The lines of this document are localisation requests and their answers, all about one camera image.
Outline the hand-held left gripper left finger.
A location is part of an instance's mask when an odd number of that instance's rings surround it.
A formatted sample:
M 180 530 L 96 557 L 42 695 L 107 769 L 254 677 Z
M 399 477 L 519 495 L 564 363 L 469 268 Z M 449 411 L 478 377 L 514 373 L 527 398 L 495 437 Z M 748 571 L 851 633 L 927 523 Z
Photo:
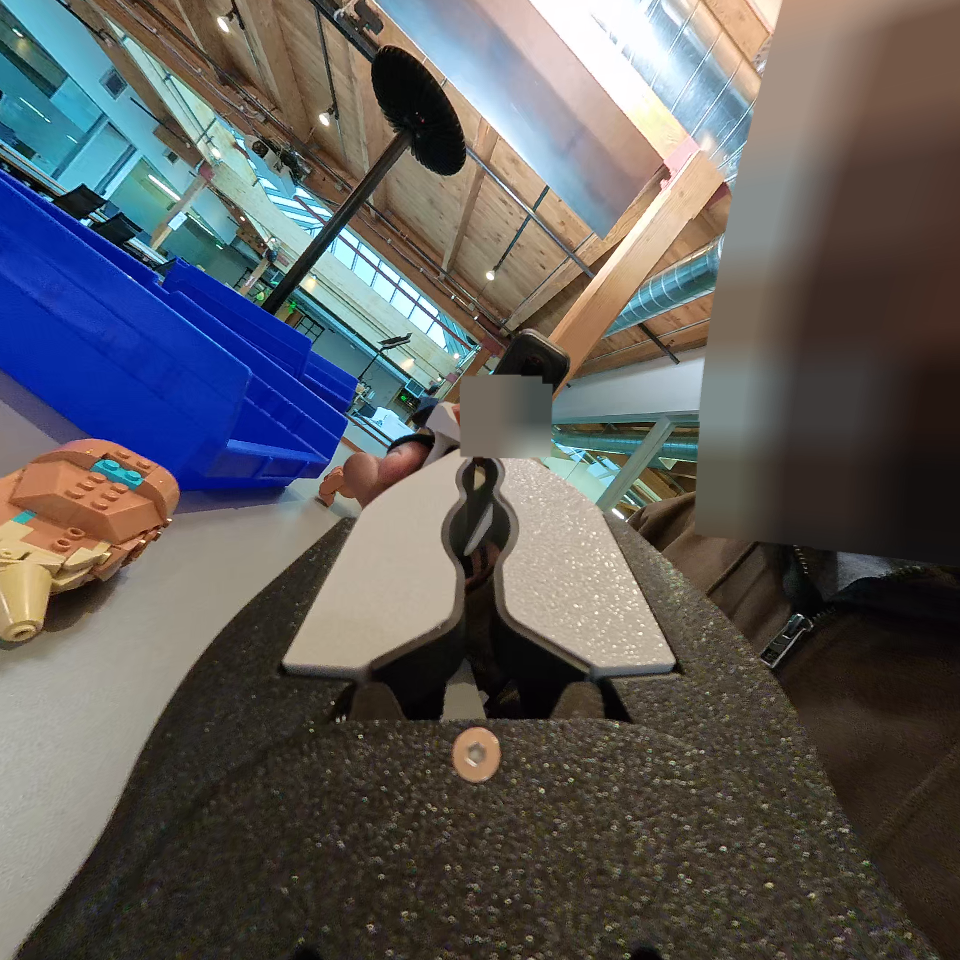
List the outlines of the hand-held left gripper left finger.
M 369 679 L 456 627 L 465 575 L 450 524 L 466 503 L 470 464 L 447 453 L 361 510 L 283 656 L 285 671 Z

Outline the grey desk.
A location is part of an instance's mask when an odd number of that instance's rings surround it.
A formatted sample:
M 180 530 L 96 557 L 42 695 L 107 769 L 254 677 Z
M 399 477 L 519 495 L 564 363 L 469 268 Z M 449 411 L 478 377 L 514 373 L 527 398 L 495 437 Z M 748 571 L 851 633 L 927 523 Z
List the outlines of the grey desk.
M 319 482 L 182 494 L 171 526 L 108 582 L 52 598 L 2 650 L 1 955 L 85 862 L 187 672 L 228 622 L 339 519 Z

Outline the silver ventilation duct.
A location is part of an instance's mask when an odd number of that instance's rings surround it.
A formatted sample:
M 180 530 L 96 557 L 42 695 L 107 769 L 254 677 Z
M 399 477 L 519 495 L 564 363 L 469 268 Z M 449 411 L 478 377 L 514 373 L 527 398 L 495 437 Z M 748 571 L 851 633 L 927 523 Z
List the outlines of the silver ventilation duct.
M 734 189 L 761 77 L 707 3 L 586 5 L 616 51 Z
M 606 330 L 608 338 L 714 293 L 725 235 L 645 280 Z

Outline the black light stand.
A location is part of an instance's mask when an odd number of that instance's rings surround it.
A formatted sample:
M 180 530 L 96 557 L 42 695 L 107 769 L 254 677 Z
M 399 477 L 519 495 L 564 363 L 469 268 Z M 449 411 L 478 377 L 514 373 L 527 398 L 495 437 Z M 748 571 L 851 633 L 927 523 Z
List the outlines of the black light stand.
M 375 354 L 373 354 L 373 356 L 370 358 L 370 361 L 368 362 L 363 372 L 361 373 L 360 377 L 358 378 L 358 384 L 363 383 L 365 385 L 368 385 L 370 382 L 368 378 L 368 374 L 371 372 L 371 370 L 373 370 L 378 365 L 383 355 L 389 353 L 390 350 L 407 346 L 411 342 L 411 340 L 412 340 L 411 332 L 398 335 L 398 336 L 389 337 L 382 340 L 379 343 Z

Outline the orange brick model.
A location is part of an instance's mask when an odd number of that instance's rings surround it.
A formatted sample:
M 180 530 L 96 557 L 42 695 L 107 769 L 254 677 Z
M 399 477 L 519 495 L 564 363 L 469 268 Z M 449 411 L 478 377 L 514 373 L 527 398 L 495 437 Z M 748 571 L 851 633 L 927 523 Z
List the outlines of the orange brick model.
M 1 641 L 12 649 L 44 629 L 52 596 L 105 582 L 172 522 L 174 475 L 104 439 L 74 440 L 1 482 Z

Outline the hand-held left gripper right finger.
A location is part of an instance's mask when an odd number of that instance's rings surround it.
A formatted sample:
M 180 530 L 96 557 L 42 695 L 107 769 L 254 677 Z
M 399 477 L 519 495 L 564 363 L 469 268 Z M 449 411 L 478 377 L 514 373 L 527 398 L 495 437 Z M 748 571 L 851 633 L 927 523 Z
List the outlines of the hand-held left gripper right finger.
M 602 510 L 531 459 L 494 460 L 507 539 L 494 571 L 507 627 L 593 680 L 677 664 Z

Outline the person's right hand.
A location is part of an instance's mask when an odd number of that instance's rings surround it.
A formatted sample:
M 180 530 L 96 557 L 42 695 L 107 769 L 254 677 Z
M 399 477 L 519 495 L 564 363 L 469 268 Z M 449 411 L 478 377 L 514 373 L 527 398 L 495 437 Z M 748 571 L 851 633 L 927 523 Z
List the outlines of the person's right hand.
M 365 509 L 390 487 L 417 472 L 434 445 L 433 436 L 413 434 L 395 440 L 382 457 L 354 453 L 342 467 L 343 490 Z

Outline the black floor lamp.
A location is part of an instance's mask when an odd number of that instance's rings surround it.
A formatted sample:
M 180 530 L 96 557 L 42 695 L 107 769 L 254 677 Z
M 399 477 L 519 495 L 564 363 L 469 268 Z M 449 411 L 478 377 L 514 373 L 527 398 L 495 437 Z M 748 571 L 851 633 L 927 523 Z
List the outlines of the black floor lamp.
M 370 79 L 394 136 L 265 299 L 262 308 L 270 314 L 299 287 L 405 151 L 410 150 L 421 166 L 443 177 L 457 174 L 466 163 L 466 141 L 458 115 L 438 81 L 413 54 L 399 46 L 382 46 L 372 60 Z

